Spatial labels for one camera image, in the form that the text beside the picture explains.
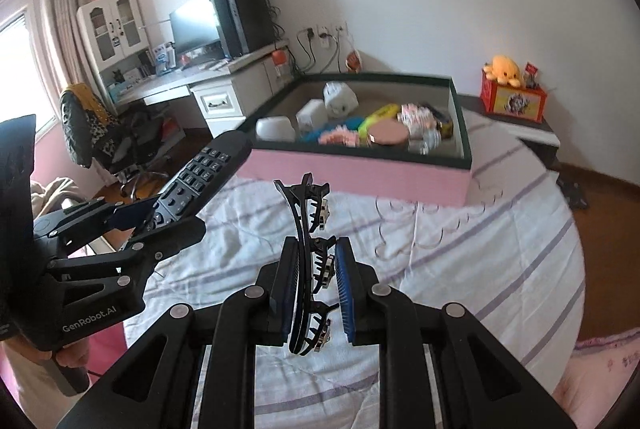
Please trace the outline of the person's left hand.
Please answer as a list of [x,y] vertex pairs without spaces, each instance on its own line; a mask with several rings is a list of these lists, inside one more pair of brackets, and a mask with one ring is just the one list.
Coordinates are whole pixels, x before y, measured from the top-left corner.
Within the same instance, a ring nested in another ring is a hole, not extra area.
[[25,337],[16,335],[4,342],[25,359],[40,364],[44,361],[55,360],[58,365],[68,368],[80,368],[88,364],[90,357],[90,340],[85,338],[66,345],[61,350],[40,351],[35,348]]

